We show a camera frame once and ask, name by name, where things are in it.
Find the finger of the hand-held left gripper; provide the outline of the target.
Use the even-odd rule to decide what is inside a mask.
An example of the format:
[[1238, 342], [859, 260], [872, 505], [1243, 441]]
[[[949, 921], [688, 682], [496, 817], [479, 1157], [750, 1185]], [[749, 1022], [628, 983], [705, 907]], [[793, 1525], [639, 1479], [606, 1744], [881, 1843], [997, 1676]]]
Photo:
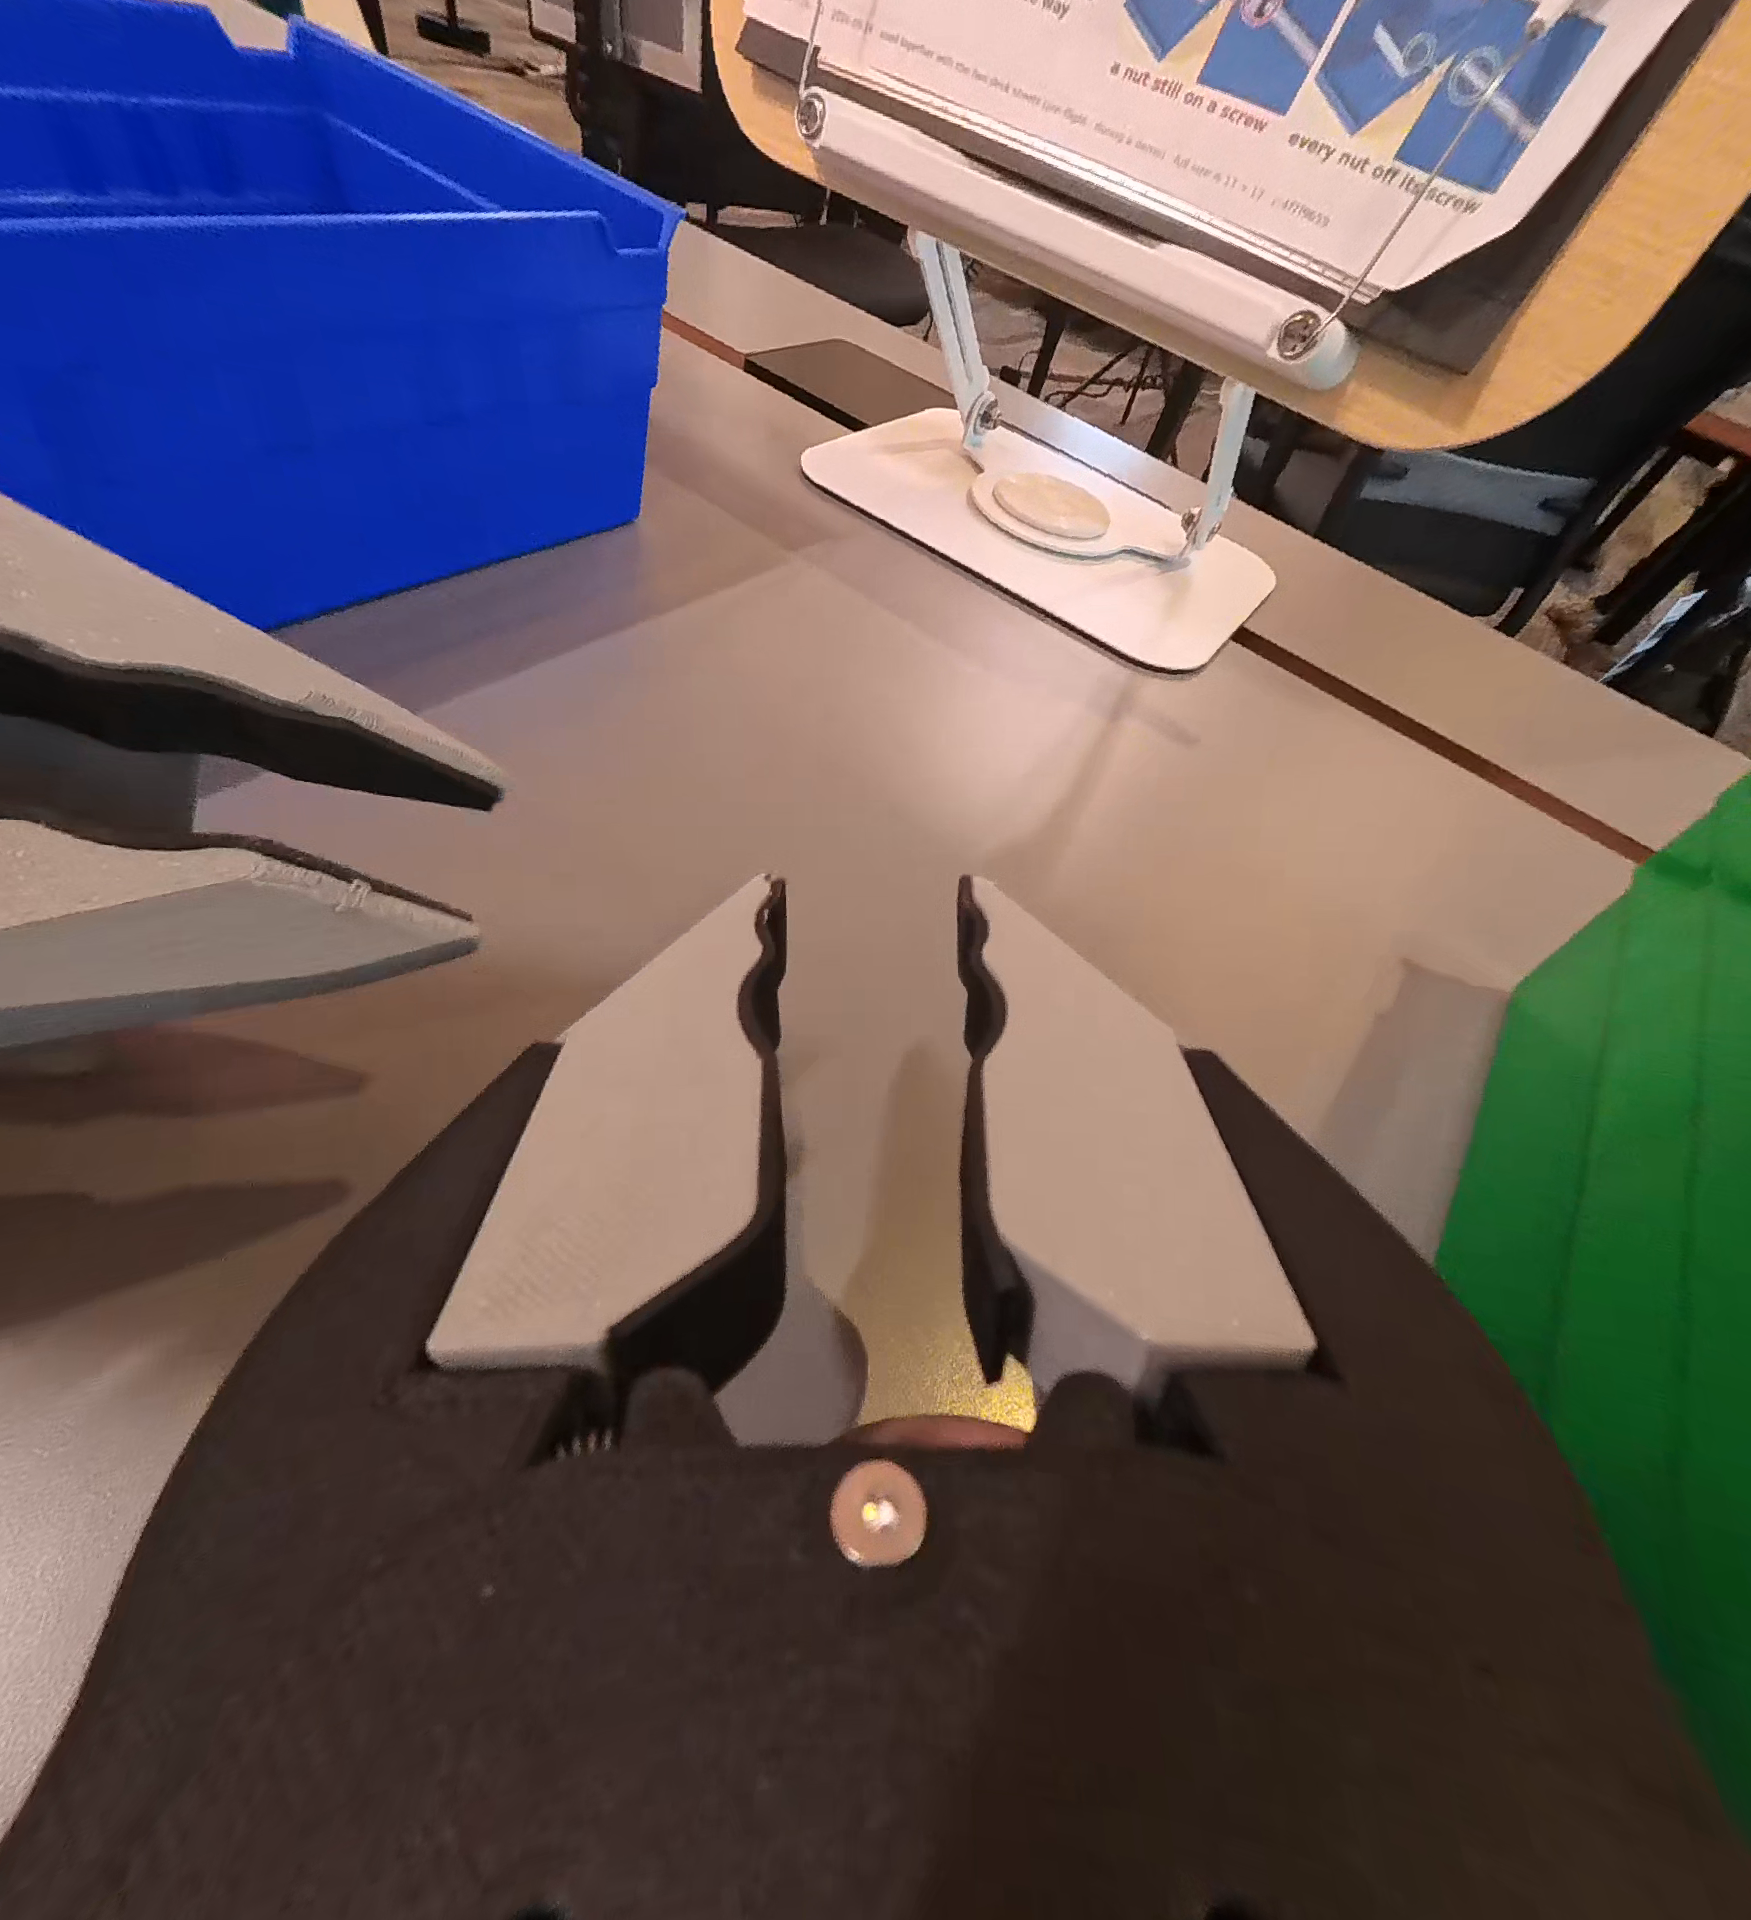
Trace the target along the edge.
[[264, 840], [0, 814], [0, 1056], [322, 996], [479, 943], [448, 904]]
[[490, 811], [476, 748], [0, 495], [0, 721]]

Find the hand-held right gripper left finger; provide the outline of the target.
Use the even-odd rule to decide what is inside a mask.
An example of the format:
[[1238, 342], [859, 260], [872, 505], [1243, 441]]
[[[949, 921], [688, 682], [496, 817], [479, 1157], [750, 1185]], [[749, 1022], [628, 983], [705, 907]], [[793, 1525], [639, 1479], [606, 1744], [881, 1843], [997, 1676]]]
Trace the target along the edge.
[[575, 1021], [430, 1331], [445, 1371], [735, 1382], [788, 1299], [788, 886], [755, 875]]

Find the printed instruction sheet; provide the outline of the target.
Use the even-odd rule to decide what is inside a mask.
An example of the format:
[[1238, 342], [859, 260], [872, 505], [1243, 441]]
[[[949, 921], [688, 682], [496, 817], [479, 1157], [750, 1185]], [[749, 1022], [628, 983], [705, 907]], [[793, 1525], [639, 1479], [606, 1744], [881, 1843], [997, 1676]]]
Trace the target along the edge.
[[1363, 299], [1511, 233], [1696, 4], [745, 4], [818, 65]]

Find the green plastic bin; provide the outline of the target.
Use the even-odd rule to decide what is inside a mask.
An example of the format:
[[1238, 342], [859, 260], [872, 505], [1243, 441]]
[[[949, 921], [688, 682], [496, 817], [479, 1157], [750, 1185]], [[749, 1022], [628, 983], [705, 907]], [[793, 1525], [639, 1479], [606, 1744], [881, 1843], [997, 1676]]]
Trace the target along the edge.
[[1437, 1265], [1751, 1839], [1751, 773], [1511, 995]]

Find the dark office chair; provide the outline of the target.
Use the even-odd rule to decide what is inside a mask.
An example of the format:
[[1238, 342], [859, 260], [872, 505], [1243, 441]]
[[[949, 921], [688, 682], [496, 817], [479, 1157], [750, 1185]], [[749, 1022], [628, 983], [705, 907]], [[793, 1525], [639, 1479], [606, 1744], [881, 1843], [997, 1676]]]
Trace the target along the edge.
[[1454, 452], [1386, 452], [1306, 423], [1251, 429], [1238, 473], [1247, 505], [1439, 602], [1518, 632], [1559, 583], [1601, 486]]

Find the black desk grommet cover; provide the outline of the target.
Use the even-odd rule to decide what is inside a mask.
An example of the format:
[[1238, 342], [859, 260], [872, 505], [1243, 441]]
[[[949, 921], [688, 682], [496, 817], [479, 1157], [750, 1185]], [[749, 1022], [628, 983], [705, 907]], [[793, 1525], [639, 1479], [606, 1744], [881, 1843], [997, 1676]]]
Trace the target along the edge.
[[953, 410], [940, 383], [841, 340], [755, 351], [743, 372], [847, 429]]

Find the white document stand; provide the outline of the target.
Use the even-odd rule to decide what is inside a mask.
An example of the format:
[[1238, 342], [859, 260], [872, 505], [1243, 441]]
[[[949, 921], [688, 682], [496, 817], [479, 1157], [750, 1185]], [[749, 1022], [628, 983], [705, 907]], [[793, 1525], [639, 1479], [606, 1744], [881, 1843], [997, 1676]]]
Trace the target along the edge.
[[1172, 513], [1005, 423], [956, 241], [1128, 300], [1162, 345], [1181, 330], [1254, 375], [1293, 374], [1313, 392], [1341, 385], [1358, 363], [1344, 322], [1203, 253], [1077, 213], [832, 85], [803, 81], [795, 120], [828, 183], [889, 195], [911, 221], [953, 382], [947, 408], [812, 446], [808, 482], [1115, 659], [1166, 677], [1199, 672], [1276, 585], [1264, 560], [1223, 535], [1255, 385], [1223, 382], [1199, 506]]

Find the blue plastic bin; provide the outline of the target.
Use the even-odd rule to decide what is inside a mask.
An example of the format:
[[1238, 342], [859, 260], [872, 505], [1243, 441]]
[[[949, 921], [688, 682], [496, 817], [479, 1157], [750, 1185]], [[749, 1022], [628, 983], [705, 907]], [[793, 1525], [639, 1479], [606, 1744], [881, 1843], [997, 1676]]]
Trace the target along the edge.
[[258, 627], [620, 529], [680, 222], [305, 19], [0, 4], [0, 493]]

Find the grey desk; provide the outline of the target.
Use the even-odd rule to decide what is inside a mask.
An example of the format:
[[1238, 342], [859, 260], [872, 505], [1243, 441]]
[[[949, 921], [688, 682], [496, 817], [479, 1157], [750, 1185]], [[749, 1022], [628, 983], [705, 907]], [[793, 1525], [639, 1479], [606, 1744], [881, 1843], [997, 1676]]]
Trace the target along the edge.
[[958, 1306], [958, 878], [1212, 1048], [1425, 1251], [1514, 985], [1743, 771], [1246, 509], [1277, 594], [1199, 675], [1096, 654], [800, 473], [745, 372], [938, 356], [697, 228], [639, 521], [288, 639], [496, 763], [489, 814], [238, 771], [207, 825], [458, 904], [476, 954], [0, 1072], [0, 1836], [216, 1388], [522, 1048], [750, 873], [790, 886], [792, 1307], [740, 1438], [1026, 1418]]

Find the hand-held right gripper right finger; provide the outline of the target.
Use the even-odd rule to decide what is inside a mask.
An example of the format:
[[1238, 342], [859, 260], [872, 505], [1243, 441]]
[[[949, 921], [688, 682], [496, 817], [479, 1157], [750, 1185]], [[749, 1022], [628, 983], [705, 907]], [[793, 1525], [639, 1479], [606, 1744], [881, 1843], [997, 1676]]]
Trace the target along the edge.
[[1172, 1029], [958, 880], [961, 1298], [984, 1380], [1299, 1369], [1317, 1338]]

